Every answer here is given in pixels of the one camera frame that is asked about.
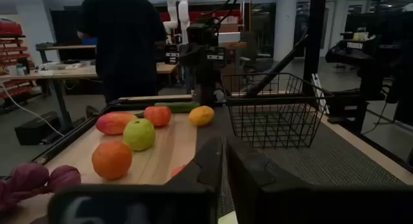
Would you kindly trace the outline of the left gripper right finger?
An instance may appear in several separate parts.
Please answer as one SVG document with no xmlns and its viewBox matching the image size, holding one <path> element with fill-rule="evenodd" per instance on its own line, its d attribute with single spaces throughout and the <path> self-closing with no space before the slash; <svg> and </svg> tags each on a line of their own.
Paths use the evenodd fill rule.
<svg viewBox="0 0 413 224">
<path fill-rule="evenodd" d="M 227 139 L 227 178 L 239 223 L 302 223 L 306 181 L 238 138 Z"/>
</svg>

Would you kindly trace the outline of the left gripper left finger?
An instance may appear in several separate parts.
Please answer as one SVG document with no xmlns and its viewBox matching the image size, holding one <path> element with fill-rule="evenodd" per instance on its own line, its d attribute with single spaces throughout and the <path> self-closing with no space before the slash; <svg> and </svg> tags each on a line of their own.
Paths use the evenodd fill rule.
<svg viewBox="0 0 413 224">
<path fill-rule="evenodd" d="M 180 172 L 165 183 L 165 186 L 185 191 L 205 190 L 216 194 L 221 187 L 222 164 L 222 139 L 212 137 Z"/>
</svg>

